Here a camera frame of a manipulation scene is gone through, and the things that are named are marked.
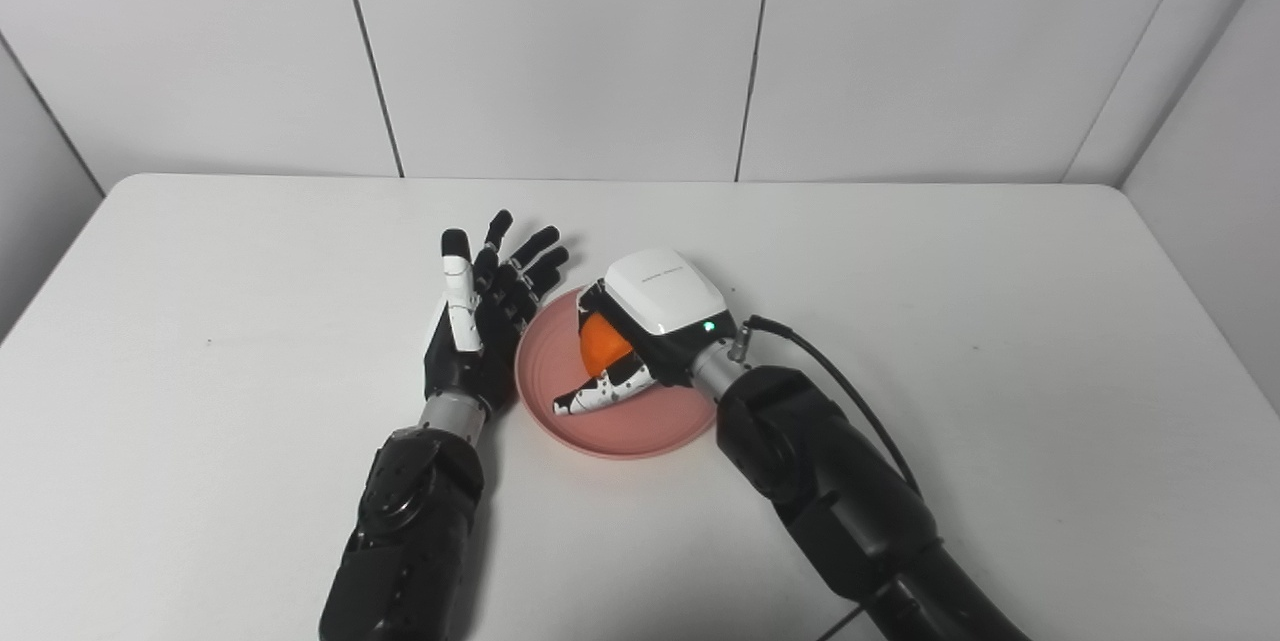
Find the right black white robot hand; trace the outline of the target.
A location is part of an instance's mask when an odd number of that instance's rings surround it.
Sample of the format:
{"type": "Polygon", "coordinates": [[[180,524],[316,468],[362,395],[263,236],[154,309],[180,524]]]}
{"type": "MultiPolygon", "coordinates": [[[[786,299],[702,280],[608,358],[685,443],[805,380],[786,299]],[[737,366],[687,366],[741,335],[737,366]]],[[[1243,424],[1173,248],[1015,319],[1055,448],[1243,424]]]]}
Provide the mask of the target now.
{"type": "Polygon", "coordinates": [[[710,400],[750,368],[718,289],[685,255],[644,249],[611,264],[576,296],[577,349],[588,380],[552,403],[582,416],[652,386],[689,386],[710,400]]]}

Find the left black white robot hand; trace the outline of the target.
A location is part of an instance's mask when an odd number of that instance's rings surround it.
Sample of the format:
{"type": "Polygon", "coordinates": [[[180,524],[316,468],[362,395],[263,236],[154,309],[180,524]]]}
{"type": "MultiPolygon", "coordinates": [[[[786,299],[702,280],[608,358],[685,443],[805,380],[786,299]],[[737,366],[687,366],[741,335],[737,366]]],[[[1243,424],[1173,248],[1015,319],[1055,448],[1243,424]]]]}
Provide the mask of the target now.
{"type": "Polygon", "coordinates": [[[543,299],[561,281],[568,249],[557,226],[540,228],[507,257],[508,211],[493,218],[479,253],[462,228],[442,232],[445,310],[424,354],[425,397],[460,392],[494,416],[515,399],[515,354],[543,299]]]}

